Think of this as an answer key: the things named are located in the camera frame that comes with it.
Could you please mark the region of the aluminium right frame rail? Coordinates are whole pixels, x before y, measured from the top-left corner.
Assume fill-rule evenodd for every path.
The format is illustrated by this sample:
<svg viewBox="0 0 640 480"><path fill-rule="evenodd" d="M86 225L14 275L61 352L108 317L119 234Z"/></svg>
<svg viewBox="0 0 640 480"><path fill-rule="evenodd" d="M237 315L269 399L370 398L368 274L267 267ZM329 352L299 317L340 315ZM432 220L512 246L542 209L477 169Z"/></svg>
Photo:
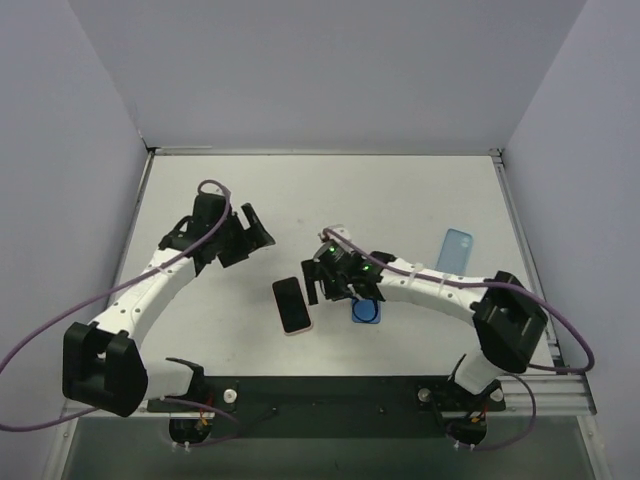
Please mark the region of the aluminium right frame rail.
<svg viewBox="0 0 640 480"><path fill-rule="evenodd" d="M524 226L518 214L514 197L507 180L502 151L500 149L492 149L489 154L494 166L494 170L496 172L498 183L502 191L509 218L514 229L516 241L524 263L526 278L528 280L529 286L531 287L531 291L536 296L540 297L542 300L545 300L545 293L536 268L535 260L533 258ZM557 336L558 327L561 327L566 333L568 333L571 339L578 344L581 350L583 350L581 342L576 339L572 333L574 327L571 326L570 328L567 328L554 315L550 314L549 323L547 324L545 335L547 346L550 349L554 366L545 367L544 371L550 371L557 375L585 375L587 370L584 367L574 367L565 362L560 342Z"/></svg>

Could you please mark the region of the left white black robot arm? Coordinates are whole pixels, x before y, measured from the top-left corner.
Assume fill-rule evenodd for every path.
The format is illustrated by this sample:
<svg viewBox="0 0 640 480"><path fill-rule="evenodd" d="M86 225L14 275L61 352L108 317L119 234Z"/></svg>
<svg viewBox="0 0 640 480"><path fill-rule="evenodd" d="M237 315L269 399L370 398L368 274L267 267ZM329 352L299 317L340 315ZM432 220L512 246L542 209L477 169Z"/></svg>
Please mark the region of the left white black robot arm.
<svg viewBox="0 0 640 480"><path fill-rule="evenodd" d="M175 357L146 360L140 348L175 296L214 261L224 268L274 245L253 206L240 219L222 194L200 193L193 211L159 242L141 281L87 324L63 337L63 395L127 417L146 400L169 397L183 411L205 398L202 366Z"/></svg>

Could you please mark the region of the light blue phone case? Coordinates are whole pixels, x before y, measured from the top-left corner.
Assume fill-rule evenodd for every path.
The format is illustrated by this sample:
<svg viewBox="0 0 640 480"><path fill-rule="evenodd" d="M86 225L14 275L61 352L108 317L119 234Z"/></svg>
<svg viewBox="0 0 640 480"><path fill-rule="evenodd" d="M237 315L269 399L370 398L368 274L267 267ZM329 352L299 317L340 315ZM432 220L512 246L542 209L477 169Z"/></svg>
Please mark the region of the light blue phone case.
<svg viewBox="0 0 640 480"><path fill-rule="evenodd" d="M436 269L444 273L464 276L473 244L474 239L471 234L449 228L444 235Z"/></svg>

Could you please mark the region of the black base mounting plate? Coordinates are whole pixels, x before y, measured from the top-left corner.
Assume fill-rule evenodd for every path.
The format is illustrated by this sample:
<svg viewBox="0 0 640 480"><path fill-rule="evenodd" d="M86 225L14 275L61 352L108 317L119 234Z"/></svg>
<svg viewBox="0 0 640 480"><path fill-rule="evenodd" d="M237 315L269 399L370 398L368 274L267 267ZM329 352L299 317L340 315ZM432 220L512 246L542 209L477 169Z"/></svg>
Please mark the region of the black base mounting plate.
<svg viewBox="0 0 640 480"><path fill-rule="evenodd" d="M437 438L447 417L506 409L447 376L207 376L185 398L231 414L252 439Z"/></svg>

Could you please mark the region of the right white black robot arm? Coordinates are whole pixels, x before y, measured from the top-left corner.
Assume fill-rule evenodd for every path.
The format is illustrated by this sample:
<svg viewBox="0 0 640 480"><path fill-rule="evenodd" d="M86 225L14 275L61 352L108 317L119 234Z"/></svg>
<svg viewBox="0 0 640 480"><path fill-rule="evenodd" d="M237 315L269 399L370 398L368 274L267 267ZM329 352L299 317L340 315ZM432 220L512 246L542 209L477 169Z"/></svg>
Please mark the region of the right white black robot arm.
<svg viewBox="0 0 640 480"><path fill-rule="evenodd" d="M451 375L464 391L479 395L498 377L529 368L548 317L512 274L457 277L430 270L386 252L361 254L330 239L301 262L308 301L325 299L407 303L470 325L477 346L465 353Z"/></svg>

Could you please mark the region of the aluminium left frame rail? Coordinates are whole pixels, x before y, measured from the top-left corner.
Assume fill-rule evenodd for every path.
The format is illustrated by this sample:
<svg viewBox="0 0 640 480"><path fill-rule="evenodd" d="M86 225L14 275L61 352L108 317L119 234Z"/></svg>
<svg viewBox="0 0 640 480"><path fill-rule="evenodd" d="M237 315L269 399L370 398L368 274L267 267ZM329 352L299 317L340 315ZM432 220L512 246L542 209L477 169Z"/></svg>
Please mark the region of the aluminium left frame rail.
<svg viewBox="0 0 640 480"><path fill-rule="evenodd" d="M148 183L148 179L149 179L149 175L151 173L151 169L153 166L153 161L154 161L154 157L155 157L155 150L154 149L150 149L147 151L147 157L144 163L144 168L142 171L142 176L140 178L140 181L138 183L137 186L137 190L136 190L136 195L134 197L134 204L133 204L133 210L132 213L129 215L128 217L128 221L126 223L126 231L125 231L125 237L124 237L124 243L123 246L120 250L120 255L118 258L118 264L116 267L116 271L113 277L113 285L117 285L120 281L121 275L122 275L122 270L124 268L124 263L126 260L126 256L127 256L127 252L129 249L129 245L131 242L131 238L133 235L133 230L137 221L137 217L138 217L138 213L139 213L139 209L140 209L140 205L142 202L142 199L144 197L144 192Z"/></svg>

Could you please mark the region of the aluminium back frame rail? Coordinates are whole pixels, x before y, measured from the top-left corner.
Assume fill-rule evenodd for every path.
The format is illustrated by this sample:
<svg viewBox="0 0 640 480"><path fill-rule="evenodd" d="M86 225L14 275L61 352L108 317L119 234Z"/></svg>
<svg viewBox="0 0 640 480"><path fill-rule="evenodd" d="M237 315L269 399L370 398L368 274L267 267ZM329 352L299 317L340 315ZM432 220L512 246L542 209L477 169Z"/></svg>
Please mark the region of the aluminium back frame rail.
<svg viewBox="0 0 640 480"><path fill-rule="evenodd" d="M500 158L503 149L311 149L311 148L280 148L280 149L221 149L213 146L164 146L152 147L155 155L160 156L332 156L332 155L374 155L374 156L490 156Z"/></svg>

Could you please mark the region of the aluminium front frame rail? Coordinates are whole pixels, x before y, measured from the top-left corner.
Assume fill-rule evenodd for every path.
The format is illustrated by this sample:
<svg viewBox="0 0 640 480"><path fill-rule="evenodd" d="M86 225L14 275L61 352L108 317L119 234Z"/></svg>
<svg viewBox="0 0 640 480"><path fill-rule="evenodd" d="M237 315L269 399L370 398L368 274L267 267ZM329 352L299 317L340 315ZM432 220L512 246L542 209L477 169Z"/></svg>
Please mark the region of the aluminium front frame rail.
<svg viewBox="0 0 640 480"><path fill-rule="evenodd" d="M120 417L129 417L138 411L188 415L203 411L208 415L223 415L221 411L205 403L187 400L189 393L198 392L206 375L196 372L184 393L146 394L142 387L133 385L121 392L98 391L92 386L79 386L72 393L72 400L93 409ZM504 400L503 412L522 412L532 406L541 415L583 415L594 412L586 382L578 376L526 375L521 379L504 375L494 380L481 393L494 400Z"/></svg>

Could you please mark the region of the aluminium frame rail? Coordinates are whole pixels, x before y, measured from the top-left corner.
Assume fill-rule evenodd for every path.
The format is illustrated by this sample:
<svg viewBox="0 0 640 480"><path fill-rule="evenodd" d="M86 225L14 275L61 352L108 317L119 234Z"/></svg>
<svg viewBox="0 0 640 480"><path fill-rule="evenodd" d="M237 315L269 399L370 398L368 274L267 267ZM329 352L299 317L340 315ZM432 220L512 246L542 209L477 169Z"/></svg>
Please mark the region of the aluminium frame rail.
<svg viewBox="0 0 640 480"><path fill-rule="evenodd" d="M374 156L490 156L500 158L503 149L311 149L311 148L280 148L280 149L221 149L213 146L164 146L152 147L155 155L160 156L332 156L332 155L374 155Z"/></svg>
<svg viewBox="0 0 640 480"><path fill-rule="evenodd" d="M208 415L223 415L221 411L205 403L187 400L189 393L198 392L206 375L196 372L184 393L146 394L142 387L133 385L121 392L98 391L92 386L79 386L72 393L72 400L93 409L120 417L129 417L138 411L188 415L203 411ZM526 375L521 379L504 375L494 380L481 393L494 400L504 400L503 412L522 412L532 406L541 415L583 415L594 412L586 382L578 376Z"/></svg>
<svg viewBox="0 0 640 480"><path fill-rule="evenodd" d="M142 176L140 178L140 181L138 183L137 186L137 190L136 190L136 195L134 197L134 204L133 204L133 210L132 213L129 215L128 217L128 221L126 223L126 231L125 231L125 237L124 237L124 243L123 246L120 250L120 255L118 258L118 264L116 267L116 271L113 277L113 285L117 285L120 281L121 275L122 275L122 270L124 268L124 263L126 260L126 256L127 256L127 252L129 249L129 245L131 242L131 238L133 235L133 230L137 221L137 217L138 217L138 213L139 213L139 209L140 209L140 205L142 202L142 199L144 197L144 192L148 183L148 179L149 179L149 175L151 173L151 169L153 166L153 161L154 161L154 157L155 157L155 150L154 149L150 149L147 151L147 157L144 163L144 168L142 171Z"/></svg>
<svg viewBox="0 0 640 480"><path fill-rule="evenodd" d="M533 258L524 226L518 214L514 197L507 180L502 151L500 149L492 149L489 154L494 166L494 170L496 172L498 183L502 191L509 218L514 229L516 241L524 263L526 278L528 280L529 286L531 287L531 291L536 296L540 297L542 300L545 300L545 293L536 268L535 260ZM574 327L571 326L570 328L567 328L554 315L550 314L549 323L547 324L545 335L547 346L550 349L554 366L545 367L544 371L550 371L557 375L585 375L587 370L584 367L574 367L565 362L560 342L557 336L558 327L561 327L566 333L568 333L571 339L578 344L581 350L583 350L581 342L576 339L572 333Z"/></svg>

